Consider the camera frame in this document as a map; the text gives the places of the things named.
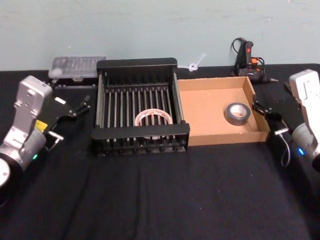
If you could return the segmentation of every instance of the light blue wall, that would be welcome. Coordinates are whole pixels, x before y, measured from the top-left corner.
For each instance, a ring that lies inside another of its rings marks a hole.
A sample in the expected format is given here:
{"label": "light blue wall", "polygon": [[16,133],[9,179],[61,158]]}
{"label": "light blue wall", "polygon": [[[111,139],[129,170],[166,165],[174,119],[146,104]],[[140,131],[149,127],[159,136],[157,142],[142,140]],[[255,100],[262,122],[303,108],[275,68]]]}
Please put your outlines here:
{"label": "light blue wall", "polygon": [[319,63],[319,0],[0,0],[0,70],[49,69],[56,56],[175,57],[232,65],[254,42],[267,64]]}

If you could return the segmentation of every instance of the clear plastic case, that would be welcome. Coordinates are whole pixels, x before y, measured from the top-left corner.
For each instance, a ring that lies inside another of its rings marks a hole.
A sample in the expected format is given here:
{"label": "clear plastic case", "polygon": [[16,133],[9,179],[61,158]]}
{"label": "clear plastic case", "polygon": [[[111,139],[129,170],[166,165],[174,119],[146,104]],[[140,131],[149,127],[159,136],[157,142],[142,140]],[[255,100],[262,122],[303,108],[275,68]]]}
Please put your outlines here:
{"label": "clear plastic case", "polygon": [[72,79],[75,82],[96,78],[97,62],[106,59],[105,56],[59,56],[53,60],[49,78]]}

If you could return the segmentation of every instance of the roll of tape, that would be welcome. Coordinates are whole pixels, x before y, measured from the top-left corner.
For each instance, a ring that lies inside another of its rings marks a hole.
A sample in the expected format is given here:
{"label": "roll of tape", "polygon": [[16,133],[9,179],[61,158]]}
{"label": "roll of tape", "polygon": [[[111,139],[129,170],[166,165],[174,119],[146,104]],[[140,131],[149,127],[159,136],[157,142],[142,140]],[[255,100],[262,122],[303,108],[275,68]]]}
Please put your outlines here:
{"label": "roll of tape", "polygon": [[[163,117],[164,121],[167,124],[173,124],[174,123],[173,120],[172,120],[172,117],[167,112],[165,112],[163,110],[160,110],[160,109],[157,109],[157,108],[150,108],[150,109],[146,109],[146,110],[141,111],[135,117],[134,125],[135,126],[142,126],[142,120],[144,118],[146,118],[147,116],[153,116],[153,115],[157,115],[157,116]],[[153,136],[152,139],[154,139],[154,140],[160,139],[160,136]]]}
{"label": "roll of tape", "polygon": [[231,103],[225,113],[224,117],[228,123],[235,126],[242,126],[246,124],[248,118],[250,117],[250,108],[240,102]]}

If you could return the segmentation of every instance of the yellow label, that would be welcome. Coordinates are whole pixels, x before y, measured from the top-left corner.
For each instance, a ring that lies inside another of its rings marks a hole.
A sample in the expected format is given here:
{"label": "yellow label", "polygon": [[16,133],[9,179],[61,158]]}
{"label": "yellow label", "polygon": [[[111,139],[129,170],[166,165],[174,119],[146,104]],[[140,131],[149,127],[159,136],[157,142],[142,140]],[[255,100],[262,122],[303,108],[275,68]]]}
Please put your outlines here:
{"label": "yellow label", "polygon": [[35,128],[38,129],[41,133],[44,132],[44,130],[47,128],[48,124],[42,122],[42,121],[39,121],[37,120],[35,122]]}

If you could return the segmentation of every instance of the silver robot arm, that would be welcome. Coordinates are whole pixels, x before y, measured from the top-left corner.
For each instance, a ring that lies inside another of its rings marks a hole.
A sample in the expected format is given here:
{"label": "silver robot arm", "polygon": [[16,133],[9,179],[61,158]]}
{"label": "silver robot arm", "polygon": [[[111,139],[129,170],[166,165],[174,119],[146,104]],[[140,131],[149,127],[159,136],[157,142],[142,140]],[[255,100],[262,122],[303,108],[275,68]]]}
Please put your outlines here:
{"label": "silver robot arm", "polygon": [[45,136],[35,129],[35,124],[52,92],[50,86],[33,76],[19,83],[13,124],[0,146],[0,203],[46,144]]}
{"label": "silver robot arm", "polygon": [[293,141],[318,170],[320,157],[320,81],[316,71],[305,70],[289,78],[292,95],[301,105],[304,123],[292,133]]}

